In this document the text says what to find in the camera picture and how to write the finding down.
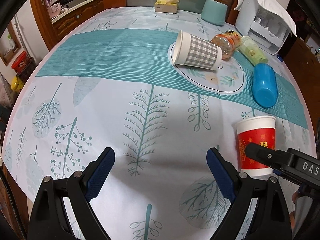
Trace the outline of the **teal ceramic canister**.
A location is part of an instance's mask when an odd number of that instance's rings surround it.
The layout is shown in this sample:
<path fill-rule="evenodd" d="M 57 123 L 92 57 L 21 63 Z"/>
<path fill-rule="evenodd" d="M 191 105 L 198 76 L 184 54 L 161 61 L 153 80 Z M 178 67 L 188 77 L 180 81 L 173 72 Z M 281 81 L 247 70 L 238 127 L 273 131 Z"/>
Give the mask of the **teal ceramic canister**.
<path fill-rule="evenodd" d="M 206 0 L 201 12 L 201 18 L 213 25 L 222 26 L 225 23 L 227 5 L 215 0 Z"/>

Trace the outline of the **orange plastic bottle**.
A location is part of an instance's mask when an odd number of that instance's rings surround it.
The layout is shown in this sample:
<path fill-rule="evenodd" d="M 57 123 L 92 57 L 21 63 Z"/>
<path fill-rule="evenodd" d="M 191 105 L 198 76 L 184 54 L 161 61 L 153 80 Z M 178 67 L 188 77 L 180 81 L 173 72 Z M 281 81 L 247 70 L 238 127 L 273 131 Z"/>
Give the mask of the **orange plastic bottle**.
<path fill-rule="evenodd" d="M 215 35 L 211 43 L 220 47 L 222 50 L 222 59 L 229 59 L 236 48 L 241 44 L 241 35 L 237 31 L 228 30 L 224 33 Z"/>

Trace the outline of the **pale green plastic bottle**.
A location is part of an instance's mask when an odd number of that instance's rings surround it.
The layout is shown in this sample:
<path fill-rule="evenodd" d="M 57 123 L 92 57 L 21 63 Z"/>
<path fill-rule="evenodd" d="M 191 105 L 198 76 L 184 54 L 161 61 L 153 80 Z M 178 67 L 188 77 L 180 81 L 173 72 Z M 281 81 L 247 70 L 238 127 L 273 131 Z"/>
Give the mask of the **pale green plastic bottle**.
<path fill-rule="evenodd" d="M 268 63 L 268 59 L 263 51 L 249 36 L 243 36 L 241 38 L 238 50 L 253 66 L 259 63 Z"/>

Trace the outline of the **white cloth on appliance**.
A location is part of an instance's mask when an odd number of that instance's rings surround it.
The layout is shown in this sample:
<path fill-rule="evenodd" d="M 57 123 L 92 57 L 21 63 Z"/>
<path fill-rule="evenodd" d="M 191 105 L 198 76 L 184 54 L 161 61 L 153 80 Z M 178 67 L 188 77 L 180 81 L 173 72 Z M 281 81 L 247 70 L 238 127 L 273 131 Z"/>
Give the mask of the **white cloth on appliance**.
<path fill-rule="evenodd" d="M 240 11 L 243 2 L 244 0 L 238 0 L 237 6 L 234 9 Z M 297 36 L 295 22 L 293 21 L 289 13 L 276 0 L 257 0 L 257 2 L 263 9 L 282 18 L 290 28 L 291 33 Z"/>

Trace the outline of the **yellow tissue box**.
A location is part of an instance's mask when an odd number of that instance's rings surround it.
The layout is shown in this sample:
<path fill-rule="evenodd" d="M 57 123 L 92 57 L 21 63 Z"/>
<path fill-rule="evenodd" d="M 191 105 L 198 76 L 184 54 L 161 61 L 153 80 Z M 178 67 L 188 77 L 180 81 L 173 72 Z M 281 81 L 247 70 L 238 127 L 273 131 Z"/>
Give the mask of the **yellow tissue box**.
<path fill-rule="evenodd" d="M 176 14 L 179 0 L 157 0 L 154 9 L 155 12 Z"/>

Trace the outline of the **white countertop appliance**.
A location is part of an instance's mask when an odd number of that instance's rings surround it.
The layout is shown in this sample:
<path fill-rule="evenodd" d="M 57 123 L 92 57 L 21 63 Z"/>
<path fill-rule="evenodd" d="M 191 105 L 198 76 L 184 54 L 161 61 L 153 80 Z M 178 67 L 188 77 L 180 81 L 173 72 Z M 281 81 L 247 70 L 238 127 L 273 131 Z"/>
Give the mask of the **white countertop appliance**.
<path fill-rule="evenodd" d="M 290 34 L 279 16 L 263 9 L 258 0 L 244 0 L 235 23 L 242 36 L 249 36 L 261 49 L 275 55 Z"/>

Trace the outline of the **wooden cabinet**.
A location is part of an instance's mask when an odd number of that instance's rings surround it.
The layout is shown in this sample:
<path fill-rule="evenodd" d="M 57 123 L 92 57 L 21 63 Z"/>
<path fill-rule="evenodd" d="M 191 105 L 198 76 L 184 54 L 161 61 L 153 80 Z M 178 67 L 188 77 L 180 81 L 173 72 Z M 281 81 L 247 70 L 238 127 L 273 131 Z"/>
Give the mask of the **wooden cabinet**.
<path fill-rule="evenodd" d="M 105 9 L 125 7 L 127 0 L 87 0 L 61 13 L 53 20 L 49 17 L 45 0 L 30 0 L 31 9 L 48 50 L 53 49 L 76 27 Z"/>

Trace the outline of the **red plastic bucket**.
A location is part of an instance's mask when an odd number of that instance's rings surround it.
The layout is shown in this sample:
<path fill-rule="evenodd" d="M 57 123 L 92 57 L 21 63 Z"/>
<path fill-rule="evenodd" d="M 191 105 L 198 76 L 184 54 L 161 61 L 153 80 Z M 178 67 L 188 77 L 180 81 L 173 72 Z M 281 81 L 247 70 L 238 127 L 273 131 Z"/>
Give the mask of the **red plastic bucket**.
<path fill-rule="evenodd" d="M 28 64 L 28 54 L 26 51 L 22 51 L 20 55 L 15 59 L 13 64 L 11 65 L 11 68 L 17 73 L 21 74 L 23 70 L 26 68 Z"/>

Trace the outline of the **leaf patterned tablecloth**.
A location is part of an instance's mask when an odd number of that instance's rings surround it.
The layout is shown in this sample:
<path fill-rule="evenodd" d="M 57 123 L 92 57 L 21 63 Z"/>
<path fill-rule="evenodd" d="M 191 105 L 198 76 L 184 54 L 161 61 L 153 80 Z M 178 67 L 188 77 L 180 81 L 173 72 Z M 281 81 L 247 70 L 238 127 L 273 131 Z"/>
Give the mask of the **leaf patterned tablecloth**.
<path fill-rule="evenodd" d="M 287 68 L 278 100 L 252 96 L 253 66 L 239 52 L 215 71 L 174 66 L 179 31 L 203 39 L 227 31 L 180 11 L 105 10 L 65 37 L 20 93 L 3 142 L 10 174 L 34 200 L 45 176 L 67 178 L 114 149 L 115 164 L 91 206 L 112 239 L 209 239 L 229 208 L 206 153 L 238 164 L 236 124 L 276 118 L 276 148 L 315 155 L 306 105 Z"/>

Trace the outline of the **blue plastic cup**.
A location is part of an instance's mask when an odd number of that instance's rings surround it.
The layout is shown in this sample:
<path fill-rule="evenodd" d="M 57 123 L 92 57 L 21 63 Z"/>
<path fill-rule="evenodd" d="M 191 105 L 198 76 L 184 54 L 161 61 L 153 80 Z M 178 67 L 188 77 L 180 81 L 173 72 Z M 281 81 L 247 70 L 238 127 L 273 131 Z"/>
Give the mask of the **blue plastic cup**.
<path fill-rule="evenodd" d="M 263 108 L 273 107 L 278 98 L 276 74 L 266 63 L 259 63 L 253 71 L 253 98 Z"/>

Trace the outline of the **grey checked paper cup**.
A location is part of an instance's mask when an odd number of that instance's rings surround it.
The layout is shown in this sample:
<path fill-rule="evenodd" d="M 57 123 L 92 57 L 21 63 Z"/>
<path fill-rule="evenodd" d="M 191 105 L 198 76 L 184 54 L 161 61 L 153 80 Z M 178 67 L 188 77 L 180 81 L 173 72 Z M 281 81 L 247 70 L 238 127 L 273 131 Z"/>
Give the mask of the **grey checked paper cup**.
<path fill-rule="evenodd" d="M 172 62 L 182 66 L 217 70 L 222 61 L 222 49 L 195 35 L 178 33 Z"/>

